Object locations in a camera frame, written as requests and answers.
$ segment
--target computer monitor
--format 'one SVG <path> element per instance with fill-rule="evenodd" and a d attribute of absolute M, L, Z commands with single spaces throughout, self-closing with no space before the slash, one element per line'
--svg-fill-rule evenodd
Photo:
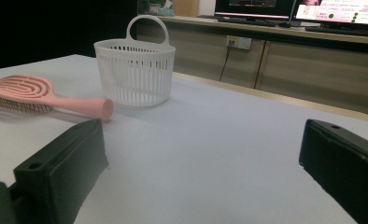
<path fill-rule="evenodd" d="M 288 21 L 294 0 L 216 0 L 215 16 Z"/>
<path fill-rule="evenodd" d="M 297 0 L 292 19 L 332 28 L 367 29 L 368 0 Z"/>

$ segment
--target keyboard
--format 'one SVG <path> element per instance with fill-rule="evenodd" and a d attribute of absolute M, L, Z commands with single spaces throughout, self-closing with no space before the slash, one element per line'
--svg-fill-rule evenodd
<path fill-rule="evenodd" d="M 269 26 L 269 27 L 276 26 L 276 23 L 269 22 L 269 21 L 248 21 L 248 20 L 239 19 L 239 18 L 230 18 L 230 19 L 218 18 L 217 21 L 246 24 L 246 25 Z"/>
<path fill-rule="evenodd" d="M 368 36 L 368 31 L 366 31 L 366 30 L 331 29 L 331 28 L 319 27 L 319 26 L 307 26 L 307 27 L 305 27 L 305 30 L 309 31 L 309 32 L 327 33 L 327 34 L 335 34 L 335 35 Z"/>

